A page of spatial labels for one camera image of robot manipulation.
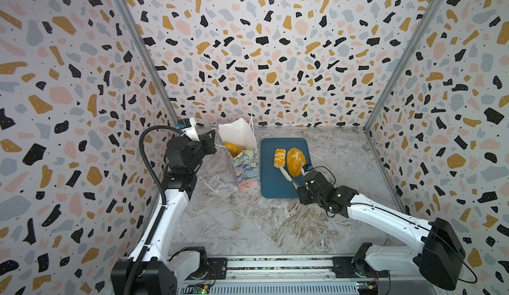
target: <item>blue tray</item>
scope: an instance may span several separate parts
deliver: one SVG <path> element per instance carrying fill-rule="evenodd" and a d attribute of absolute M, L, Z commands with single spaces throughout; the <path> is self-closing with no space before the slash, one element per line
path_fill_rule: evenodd
<path fill-rule="evenodd" d="M 260 154 L 260 182 L 262 196 L 268 199 L 298 198 L 297 190 L 281 171 L 274 167 L 274 152 L 278 148 L 284 148 L 288 152 L 291 148 L 297 148 L 304 153 L 306 162 L 309 164 L 308 143 L 304 138 L 265 138 L 262 139 Z M 293 178 L 297 184 L 304 185 L 304 177 Z"/>

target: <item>marble tabletop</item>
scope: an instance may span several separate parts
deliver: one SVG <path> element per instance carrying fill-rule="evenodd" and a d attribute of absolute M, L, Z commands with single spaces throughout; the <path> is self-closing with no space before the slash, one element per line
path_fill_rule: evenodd
<path fill-rule="evenodd" d="M 346 185 L 396 208 L 361 130 L 255 129 L 255 136 L 258 149 L 264 138 L 306 139 L 311 163 L 328 167 L 337 179 L 336 186 Z M 222 144 L 217 137 L 216 143 Z M 348 254 L 363 242 L 391 242 L 377 228 L 341 215 L 328 218 L 314 204 L 266 199 L 260 186 L 239 191 L 224 150 L 218 147 L 216 154 L 204 159 L 170 255 L 188 246 L 205 246 L 211 255 Z"/>

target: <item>paper bag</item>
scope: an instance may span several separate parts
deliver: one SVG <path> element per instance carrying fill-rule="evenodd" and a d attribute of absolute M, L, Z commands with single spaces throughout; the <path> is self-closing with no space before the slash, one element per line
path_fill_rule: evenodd
<path fill-rule="evenodd" d="M 232 157 L 225 148 L 226 160 L 232 169 L 239 191 L 257 186 L 260 182 L 258 149 L 252 120 L 251 126 L 243 118 L 230 124 L 220 124 L 219 133 L 223 142 L 244 148 L 236 157 Z"/>

